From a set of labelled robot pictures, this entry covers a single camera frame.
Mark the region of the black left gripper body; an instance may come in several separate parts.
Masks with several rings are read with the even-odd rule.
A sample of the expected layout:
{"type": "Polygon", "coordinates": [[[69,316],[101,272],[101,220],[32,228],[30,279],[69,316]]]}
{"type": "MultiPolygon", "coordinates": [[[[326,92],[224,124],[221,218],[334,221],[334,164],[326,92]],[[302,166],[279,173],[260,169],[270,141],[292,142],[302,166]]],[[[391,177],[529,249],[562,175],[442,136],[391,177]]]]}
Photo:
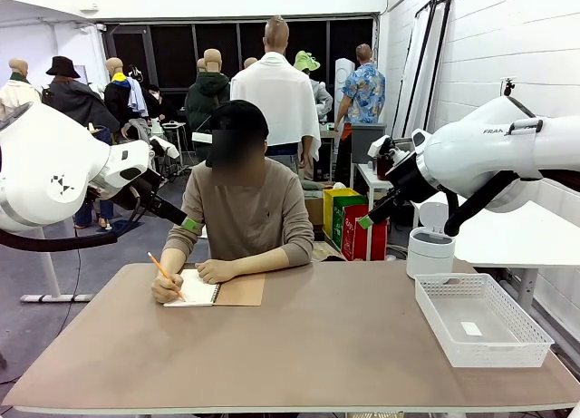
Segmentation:
{"type": "Polygon", "coordinates": [[[158,195],[163,177],[152,169],[122,188],[111,202],[122,209],[145,209],[148,212],[159,212],[162,209],[162,198],[158,195]]]}

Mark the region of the person's left hand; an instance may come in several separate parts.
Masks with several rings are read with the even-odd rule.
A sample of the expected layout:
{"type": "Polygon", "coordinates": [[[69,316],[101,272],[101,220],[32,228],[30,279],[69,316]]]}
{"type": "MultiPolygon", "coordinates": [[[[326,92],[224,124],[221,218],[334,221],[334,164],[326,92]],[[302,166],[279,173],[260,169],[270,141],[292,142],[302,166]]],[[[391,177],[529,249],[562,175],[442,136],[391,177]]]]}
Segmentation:
{"type": "Polygon", "coordinates": [[[228,282],[237,276],[235,261],[208,259],[202,263],[196,263],[195,269],[198,271],[199,278],[211,285],[228,282]]]}

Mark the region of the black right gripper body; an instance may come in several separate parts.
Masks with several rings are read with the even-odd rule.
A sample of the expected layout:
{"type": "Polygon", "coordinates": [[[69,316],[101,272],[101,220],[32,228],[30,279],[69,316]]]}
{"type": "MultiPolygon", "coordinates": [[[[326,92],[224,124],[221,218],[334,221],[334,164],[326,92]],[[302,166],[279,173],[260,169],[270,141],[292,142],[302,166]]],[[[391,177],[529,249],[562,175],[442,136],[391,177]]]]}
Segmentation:
{"type": "Polygon", "coordinates": [[[439,192],[439,183],[421,172],[416,152],[395,164],[385,177],[393,186],[394,198],[399,201],[425,201],[439,192]]]}

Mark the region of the person's right hand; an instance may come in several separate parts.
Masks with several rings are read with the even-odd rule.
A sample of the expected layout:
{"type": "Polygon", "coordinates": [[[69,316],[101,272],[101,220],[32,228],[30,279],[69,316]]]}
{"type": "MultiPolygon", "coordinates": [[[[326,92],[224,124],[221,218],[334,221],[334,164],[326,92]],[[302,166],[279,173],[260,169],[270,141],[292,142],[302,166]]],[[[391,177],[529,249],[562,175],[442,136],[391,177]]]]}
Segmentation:
{"type": "Polygon", "coordinates": [[[166,304],[182,299],[182,283],[180,274],[164,275],[159,271],[150,286],[150,291],[157,303],[166,304]]]}

